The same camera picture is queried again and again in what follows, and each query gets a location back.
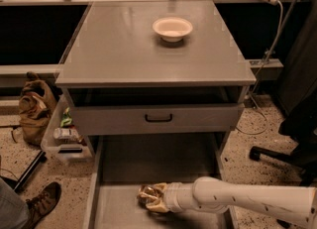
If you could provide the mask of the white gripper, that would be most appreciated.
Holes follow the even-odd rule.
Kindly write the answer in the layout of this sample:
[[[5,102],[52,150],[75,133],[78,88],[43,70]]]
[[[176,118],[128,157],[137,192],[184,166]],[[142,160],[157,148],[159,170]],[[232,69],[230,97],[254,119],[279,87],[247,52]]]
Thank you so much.
[[[173,182],[167,184],[166,182],[160,182],[152,184],[151,188],[155,191],[164,191],[163,201],[159,200],[146,204],[146,208],[151,212],[183,212],[192,209],[195,204],[191,183]]]

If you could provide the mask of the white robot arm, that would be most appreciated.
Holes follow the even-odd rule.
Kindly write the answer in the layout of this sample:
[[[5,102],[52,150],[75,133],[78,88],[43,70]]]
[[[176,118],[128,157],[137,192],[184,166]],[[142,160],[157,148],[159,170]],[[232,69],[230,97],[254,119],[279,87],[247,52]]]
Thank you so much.
[[[238,206],[305,229],[317,228],[315,187],[234,184],[204,176],[193,183],[146,185],[139,197],[152,212],[224,213]]]

